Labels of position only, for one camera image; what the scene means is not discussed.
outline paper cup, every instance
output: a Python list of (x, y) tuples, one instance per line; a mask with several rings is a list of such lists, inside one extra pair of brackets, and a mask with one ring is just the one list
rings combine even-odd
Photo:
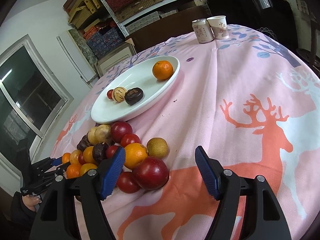
[(214, 16), (207, 18), (214, 36), (217, 40), (225, 40), (229, 38), (227, 21), (225, 16)]

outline screw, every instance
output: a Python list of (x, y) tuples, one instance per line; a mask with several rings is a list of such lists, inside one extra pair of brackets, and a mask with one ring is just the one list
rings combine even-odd
[(260, 182), (264, 182), (265, 178), (262, 175), (258, 175), (257, 176), (257, 180), (260, 181)]
[(63, 180), (63, 176), (59, 175), (59, 176), (56, 177), (56, 181), (59, 182), (59, 181), (62, 181), (62, 180)]
[(89, 176), (94, 176), (94, 175), (96, 175), (97, 174), (97, 171), (95, 170), (95, 169), (92, 169), (92, 170), (89, 170), (88, 171), (88, 175)]
[(231, 176), (232, 175), (232, 171), (231, 170), (224, 170), (223, 173), (226, 176)]

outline window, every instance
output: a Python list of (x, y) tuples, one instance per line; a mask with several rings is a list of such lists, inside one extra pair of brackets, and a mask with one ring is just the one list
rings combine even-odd
[(0, 56), (0, 158), (10, 167), (19, 141), (28, 139), (32, 158), (69, 104), (71, 96), (50, 73), (27, 35)]

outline white oval plate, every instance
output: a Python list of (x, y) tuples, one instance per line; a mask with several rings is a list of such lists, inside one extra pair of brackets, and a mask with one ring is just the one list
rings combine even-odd
[[(167, 60), (173, 66), (173, 75), (165, 81), (158, 81), (152, 74), (153, 65), (160, 60)], [(165, 95), (176, 80), (179, 70), (180, 62), (172, 56), (154, 57), (129, 68), (114, 79), (98, 96), (91, 110), (92, 119), (97, 123), (110, 123), (127, 121), (142, 114)], [(132, 106), (126, 101), (117, 103), (107, 98), (107, 92), (116, 87), (124, 87), (127, 90), (141, 88), (144, 93), (143, 98)]]

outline can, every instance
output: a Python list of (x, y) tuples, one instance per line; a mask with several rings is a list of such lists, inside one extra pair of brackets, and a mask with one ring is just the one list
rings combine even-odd
[(214, 40), (210, 24), (206, 19), (192, 21), (192, 28), (199, 43), (208, 43)]

